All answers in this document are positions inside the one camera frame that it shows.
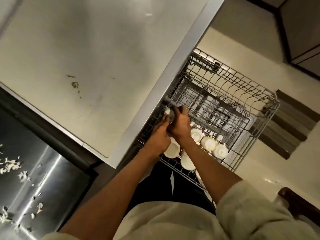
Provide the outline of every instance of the forearm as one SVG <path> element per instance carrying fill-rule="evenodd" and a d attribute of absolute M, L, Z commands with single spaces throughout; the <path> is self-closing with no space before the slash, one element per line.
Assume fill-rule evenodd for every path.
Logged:
<path fill-rule="evenodd" d="M 80 240 L 108 240 L 114 237 L 134 191 L 153 158 L 140 150 L 96 196 L 81 207 L 61 232 Z"/>
<path fill-rule="evenodd" d="M 242 180 L 202 150 L 192 138 L 184 140 L 181 144 L 216 204 L 234 184 Z"/>

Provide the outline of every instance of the lower dish rack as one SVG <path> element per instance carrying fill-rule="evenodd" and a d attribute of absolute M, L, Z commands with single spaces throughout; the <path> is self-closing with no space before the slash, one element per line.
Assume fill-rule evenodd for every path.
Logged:
<path fill-rule="evenodd" d="M 224 159 L 214 157 L 234 171 L 275 114 L 280 103 L 277 95 L 246 76 L 222 64 L 205 52 L 195 49 L 161 104 L 154 110 L 139 134 L 136 144 L 143 147 L 165 108 L 184 105 L 190 121 L 204 136 L 225 144 Z M 206 191 L 195 171 L 189 171 L 176 159 L 160 155 L 161 161 Z"/>

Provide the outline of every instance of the beige shirt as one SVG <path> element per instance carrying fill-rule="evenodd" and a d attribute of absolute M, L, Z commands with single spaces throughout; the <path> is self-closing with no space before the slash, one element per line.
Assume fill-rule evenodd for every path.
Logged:
<path fill-rule="evenodd" d="M 234 185 L 220 200 L 217 217 L 198 206 L 178 202 L 146 202 L 122 220 L 114 239 L 318 239 L 302 221 L 269 202 L 246 181 Z M 51 233 L 42 240 L 77 240 Z"/>

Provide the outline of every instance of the hand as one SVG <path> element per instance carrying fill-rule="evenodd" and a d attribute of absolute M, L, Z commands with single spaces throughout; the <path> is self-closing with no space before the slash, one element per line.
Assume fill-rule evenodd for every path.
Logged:
<path fill-rule="evenodd" d="M 176 118 L 169 125 L 168 130 L 178 144 L 183 147 L 185 141 L 192 139 L 188 109 L 185 106 L 173 107 L 173 111 Z"/>
<path fill-rule="evenodd" d="M 167 134 L 170 117 L 165 114 L 162 120 L 154 127 L 152 136 L 144 145 L 144 152 L 152 159 L 158 159 L 158 156 L 164 153 L 171 144 L 171 139 Z"/>

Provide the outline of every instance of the dishwasher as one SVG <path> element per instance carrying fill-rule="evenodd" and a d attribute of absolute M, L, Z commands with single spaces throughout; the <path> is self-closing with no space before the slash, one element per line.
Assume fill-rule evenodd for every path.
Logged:
<path fill-rule="evenodd" d="M 185 106 L 194 126 L 203 136 L 214 138 L 228 149 L 226 158 L 213 160 L 234 171 L 277 111 L 277 95 L 262 85 L 233 70 L 205 52 L 195 49 L 175 77 L 162 101 L 146 122 L 134 142 L 142 148 L 153 127 L 171 106 Z M 195 170 L 189 171 L 177 158 L 160 155 L 161 162 L 206 191 Z"/>

